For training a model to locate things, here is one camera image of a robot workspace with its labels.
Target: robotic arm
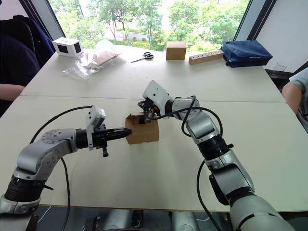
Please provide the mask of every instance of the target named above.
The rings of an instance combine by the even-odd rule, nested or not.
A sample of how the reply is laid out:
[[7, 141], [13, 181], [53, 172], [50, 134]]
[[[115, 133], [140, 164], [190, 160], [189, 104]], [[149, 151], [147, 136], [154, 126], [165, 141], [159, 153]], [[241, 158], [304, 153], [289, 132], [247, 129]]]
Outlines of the robotic arm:
[[53, 129], [40, 140], [24, 148], [17, 158], [17, 167], [8, 189], [0, 198], [0, 214], [27, 214], [36, 210], [45, 183], [57, 162], [80, 148], [102, 148], [108, 156], [107, 141], [131, 133], [127, 128], [106, 129], [103, 109], [92, 106], [86, 116], [87, 129]]
[[[143, 109], [146, 121], [154, 115], [168, 115], [180, 109], [189, 108], [194, 97], [175, 98], [151, 81], [143, 93], [144, 101], [138, 103]], [[194, 100], [193, 107], [200, 107]], [[187, 110], [170, 115], [184, 120]], [[231, 221], [235, 230], [242, 231], [293, 231], [278, 212], [263, 198], [254, 194], [253, 182], [227, 145], [211, 118], [200, 109], [192, 109], [186, 120], [186, 128], [205, 158], [211, 171], [209, 180], [219, 202], [229, 205]]]

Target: cardboard box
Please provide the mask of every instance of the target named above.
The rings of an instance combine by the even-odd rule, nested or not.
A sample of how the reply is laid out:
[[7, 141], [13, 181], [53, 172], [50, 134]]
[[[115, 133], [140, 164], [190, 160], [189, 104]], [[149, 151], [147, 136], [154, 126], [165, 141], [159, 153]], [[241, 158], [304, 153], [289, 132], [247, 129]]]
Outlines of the cardboard box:
[[150, 123], [144, 122], [144, 115], [130, 114], [125, 119], [125, 127], [131, 130], [131, 134], [126, 136], [129, 144], [153, 142], [159, 140], [159, 128], [157, 120]]
[[185, 60], [185, 42], [167, 42], [166, 60]]

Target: person's arm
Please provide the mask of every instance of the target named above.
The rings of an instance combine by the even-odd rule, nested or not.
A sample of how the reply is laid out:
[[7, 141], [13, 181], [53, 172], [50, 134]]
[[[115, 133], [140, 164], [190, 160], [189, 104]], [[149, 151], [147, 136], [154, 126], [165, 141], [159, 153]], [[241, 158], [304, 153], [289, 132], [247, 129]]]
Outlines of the person's arm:
[[24, 86], [20, 85], [0, 83], [0, 99], [14, 101], [24, 88]]
[[282, 89], [282, 96], [296, 114], [302, 99], [302, 90], [300, 87], [292, 82], [288, 82]]

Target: white electronic device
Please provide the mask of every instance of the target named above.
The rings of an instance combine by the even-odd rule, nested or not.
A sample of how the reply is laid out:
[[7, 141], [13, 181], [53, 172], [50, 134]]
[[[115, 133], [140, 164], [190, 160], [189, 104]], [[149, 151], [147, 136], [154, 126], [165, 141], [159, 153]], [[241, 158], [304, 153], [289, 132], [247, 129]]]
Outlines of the white electronic device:
[[59, 55], [76, 57], [83, 52], [80, 41], [75, 38], [61, 37], [52, 41], [52, 43]]

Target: scissors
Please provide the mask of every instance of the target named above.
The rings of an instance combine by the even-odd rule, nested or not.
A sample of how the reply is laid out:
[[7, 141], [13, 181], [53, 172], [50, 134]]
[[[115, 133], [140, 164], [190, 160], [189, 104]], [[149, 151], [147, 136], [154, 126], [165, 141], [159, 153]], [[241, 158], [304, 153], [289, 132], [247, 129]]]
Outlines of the scissors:
[[149, 52], [145, 52], [142, 56], [143, 56], [143, 57], [142, 57], [141, 59], [153, 59], [153, 58], [154, 58], [154, 55], [152, 55], [152, 54], [149, 53]]

